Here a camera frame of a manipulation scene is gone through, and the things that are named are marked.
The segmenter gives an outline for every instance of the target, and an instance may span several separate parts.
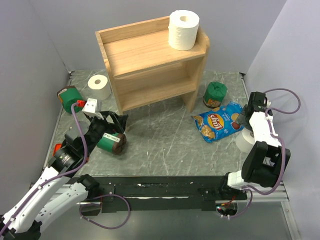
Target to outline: chip bag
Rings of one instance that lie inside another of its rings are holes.
[[[212,143],[242,130],[243,126],[236,123],[241,111],[241,105],[231,101],[227,106],[216,107],[192,118],[204,140]]]

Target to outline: white paper roll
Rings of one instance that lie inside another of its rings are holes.
[[[109,80],[103,75],[94,75],[90,77],[88,86],[91,89],[91,98],[93,99],[105,100],[111,93]]]
[[[236,137],[235,144],[242,152],[250,153],[252,147],[255,144],[253,132],[244,128]]]
[[[196,42],[199,16],[193,11],[176,10],[170,14],[169,45],[176,50],[192,49]]]

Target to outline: marble surface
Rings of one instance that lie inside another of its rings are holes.
[[[105,70],[77,70],[71,74],[75,85],[86,99],[94,97],[88,88],[93,75],[107,75]],[[247,97],[241,76],[234,72],[205,71],[199,87],[194,111],[190,113],[181,97],[173,97],[126,111],[127,144],[121,155],[95,148],[89,162],[77,175],[92,176],[221,176],[241,169],[247,154],[241,152],[235,133],[213,143],[207,143],[199,133],[192,115],[209,111],[202,97],[208,83],[218,81],[227,86],[222,104],[234,101],[242,106]],[[114,96],[102,102],[102,110],[118,112]],[[80,121],[85,116],[77,113]],[[65,132],[74,123],[72,115],[63,111],[51,146],[61,143]]]

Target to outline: chips logo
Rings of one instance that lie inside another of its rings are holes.
[[[215,113],[208,115],[208,123],[212,128],[216,130],[221,130],[225,126],[223,118],[219,114]]]

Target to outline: green canister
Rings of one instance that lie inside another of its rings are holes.
[[[83,100],[80,92],[75,86],[66,86],[56,93],[57,97],[62,103],[64,110],[71,114],[71,105],[76,103],[78,100]],[[74,111],[77,113],[82,107],[74,107]]]
[[[227,87],[221,82],[212,81],[206,88],[203,96],[203,103],[211,109],[220,107],[227,94]]]
[[[126,142],[127,137],[122,133],[105,133],[96,146],[110,153],[120,154]]]

